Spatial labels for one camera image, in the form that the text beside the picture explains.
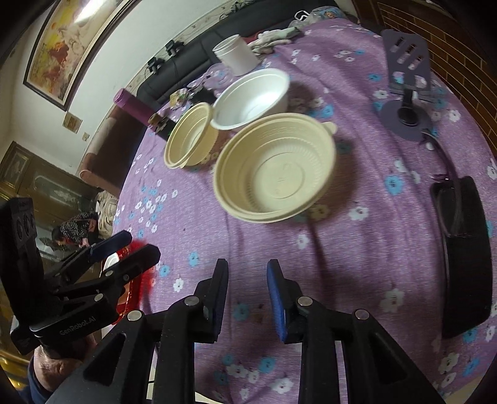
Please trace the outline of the operator left hand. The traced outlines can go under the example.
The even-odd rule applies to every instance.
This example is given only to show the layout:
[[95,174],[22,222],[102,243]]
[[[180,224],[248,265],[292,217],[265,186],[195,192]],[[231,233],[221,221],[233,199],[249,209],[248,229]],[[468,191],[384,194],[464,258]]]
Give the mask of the operator left hand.
[[74,342],[67,357],[57,358],[44,347],[34,350],[33,369],[40,385],[49,392],[55,391],[69,375],[75,371],[95,349],[97,343],[93,335]]

